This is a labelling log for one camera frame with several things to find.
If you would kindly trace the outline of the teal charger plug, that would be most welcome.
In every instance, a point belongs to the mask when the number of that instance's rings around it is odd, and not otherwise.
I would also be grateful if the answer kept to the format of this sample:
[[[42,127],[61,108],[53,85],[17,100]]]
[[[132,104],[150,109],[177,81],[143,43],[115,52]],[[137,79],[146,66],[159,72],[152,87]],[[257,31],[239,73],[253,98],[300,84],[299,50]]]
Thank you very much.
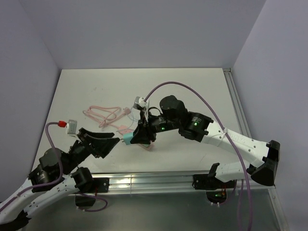
[[[125,145],[131,145],[132,138],[133,138],[133,132],[129,132],[129,133],[125,133],[122,139]]]

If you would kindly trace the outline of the pink power strip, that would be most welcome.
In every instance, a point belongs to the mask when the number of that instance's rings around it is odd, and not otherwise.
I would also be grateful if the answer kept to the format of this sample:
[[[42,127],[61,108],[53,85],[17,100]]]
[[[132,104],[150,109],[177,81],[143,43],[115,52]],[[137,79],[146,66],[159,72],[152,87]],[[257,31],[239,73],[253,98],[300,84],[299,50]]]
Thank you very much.
[[[124,125],[121,125],[121,126],[115,126],[115,128],[117,129],[117,132],[120,134],[120,135],[124,135],[125,133],[129,133],[129,132],[134,132],[133,129],[130,129],[129,127],[127,126],[124,126]],[[153,144],[137,144],[139,147],[142,147],[143,149],[149,151],[153,148]]]

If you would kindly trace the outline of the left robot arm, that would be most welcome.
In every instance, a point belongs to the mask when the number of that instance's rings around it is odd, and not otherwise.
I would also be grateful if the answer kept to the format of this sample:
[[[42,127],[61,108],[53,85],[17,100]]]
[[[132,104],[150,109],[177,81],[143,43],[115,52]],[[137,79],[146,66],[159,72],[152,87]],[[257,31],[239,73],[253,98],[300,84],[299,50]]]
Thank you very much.
[[[16,231],[39,211],[72,193],[87,193],[94,180],[90,170],[80,167],[90,155],[105,158],[120,142],[114,133],[79,130],[68,152],[48,149],[22,186],[0,205],[0,229]]]

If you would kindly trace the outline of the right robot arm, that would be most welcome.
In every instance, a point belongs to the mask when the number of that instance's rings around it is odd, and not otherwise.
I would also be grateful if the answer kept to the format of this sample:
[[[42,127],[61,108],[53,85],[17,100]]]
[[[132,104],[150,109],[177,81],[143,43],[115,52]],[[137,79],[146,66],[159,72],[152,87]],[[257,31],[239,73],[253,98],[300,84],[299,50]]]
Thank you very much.
[[[142,97],[136,97],[133,107],[140,111],[138,125],[128,143],[150,145],[157,133],[177,130],[192,141],[210,144],[237,155],[238,162],[215,163],[206,180],[212,187],[225,182],[244,180],[247,176],[261,185],[273,186],[280,158],[280,143],[257,141],[227,128],[201,113],[190,112],[175,96],[160,101],[160,115],[152,115],[149,104]]]

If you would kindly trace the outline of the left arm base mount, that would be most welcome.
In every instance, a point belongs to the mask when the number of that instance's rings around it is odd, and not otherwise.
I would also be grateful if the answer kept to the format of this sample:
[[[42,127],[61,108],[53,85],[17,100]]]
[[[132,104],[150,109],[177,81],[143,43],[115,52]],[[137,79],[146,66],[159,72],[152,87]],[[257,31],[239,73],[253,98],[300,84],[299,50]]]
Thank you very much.
[[[106,199],[99,196],[99,193],[107,193],[109,190],[109,178],[94,178],[92,185],[85,192],[75,194],[75,206],[83,212],[93,213],[100,212],[107,208],[108,202]],[[93,208],[96,202],[102,202],[100,208]]]

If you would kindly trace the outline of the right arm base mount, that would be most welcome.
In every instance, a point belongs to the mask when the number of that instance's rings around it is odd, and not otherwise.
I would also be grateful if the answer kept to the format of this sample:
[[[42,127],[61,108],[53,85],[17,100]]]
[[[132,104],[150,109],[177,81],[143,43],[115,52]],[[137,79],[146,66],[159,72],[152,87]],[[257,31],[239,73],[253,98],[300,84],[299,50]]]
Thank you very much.
[[[231,196],[234,194],[237,184],[237,180],[222,182],[215,177],[209,177],[208,174],[194,174],[192,178],[192,187],[195,190],[204,190],[210,204],[217,206],[227,202],[227,189],[232,189]]]

